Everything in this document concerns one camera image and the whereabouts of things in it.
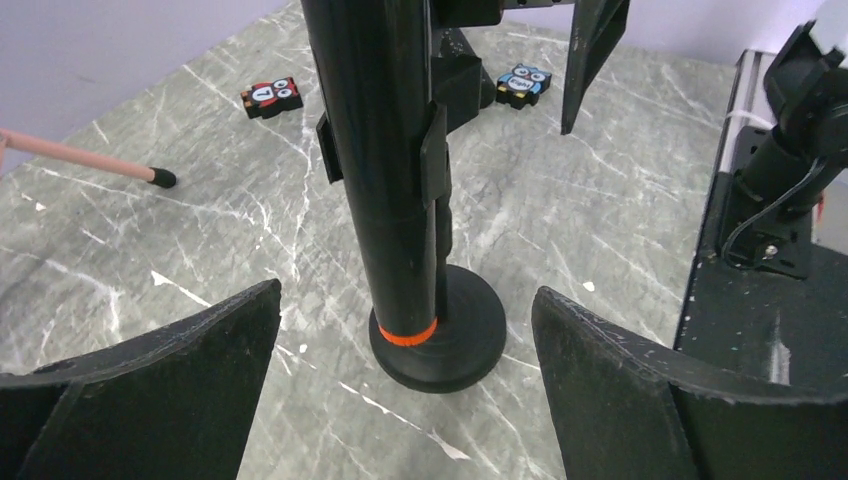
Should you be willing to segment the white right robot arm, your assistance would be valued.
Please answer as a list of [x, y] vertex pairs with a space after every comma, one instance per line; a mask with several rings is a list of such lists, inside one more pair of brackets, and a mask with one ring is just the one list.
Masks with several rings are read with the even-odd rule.
[[[572, 132], [586, 90], [623, 37], [631, 1], [432, 1], [441, 30], [492, 26], [509, 9], [573, 4], [560, 134]], [[547, 73], [523, 65], [494, 82], [494, 98], [535, 104]], [[733, 171], [718, 254], [729, 266], [806, 278], [810, 234], [801, 224], [847, 169], [847, 1], [823, 1], [798, 26], [763, 77], [775, 123]]]

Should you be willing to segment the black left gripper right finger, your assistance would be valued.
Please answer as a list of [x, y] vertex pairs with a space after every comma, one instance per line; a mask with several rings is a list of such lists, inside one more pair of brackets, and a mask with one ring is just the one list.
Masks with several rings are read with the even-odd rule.
[[847, 394], [721, 369], [541, 287], [531, 323], [570, 479], [843, 479]]

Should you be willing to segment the black round-base mic stand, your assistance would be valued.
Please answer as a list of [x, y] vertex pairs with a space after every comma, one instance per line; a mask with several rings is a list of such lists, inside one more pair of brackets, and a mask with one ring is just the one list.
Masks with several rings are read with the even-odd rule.
[[370, 288], [369, 340], [382, 369], [425, 393], [463, 390], [496, 365], [506, 340], [494, 289], [452, 265], [452, 180], [448, 134], [490, 105], [494, 85], [458, 30], [439, 30], [430, 61], [433, 83], [425, 132], [400, 147], [374, 125], [363, 154], [342, 150], [351, 129], [322, 117], [317, 126], [325, 170], [342, 182]]

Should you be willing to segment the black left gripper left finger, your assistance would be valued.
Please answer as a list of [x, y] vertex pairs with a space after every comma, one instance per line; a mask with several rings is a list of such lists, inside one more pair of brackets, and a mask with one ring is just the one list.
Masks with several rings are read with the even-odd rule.
[[234, 479], [280, 325], [270, 279], [105, 349], [1, 377], [5, 479]]

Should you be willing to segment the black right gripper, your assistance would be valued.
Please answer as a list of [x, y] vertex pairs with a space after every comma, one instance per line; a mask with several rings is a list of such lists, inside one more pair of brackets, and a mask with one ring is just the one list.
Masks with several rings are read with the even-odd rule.
[[624, 35], [629, 0], [434, 0], [431, 7], [439, 28], [464, 28], [497, 25], [506, 10], [573, 3], [561, 117], [561, 134], [568, 135], [587, 89]]

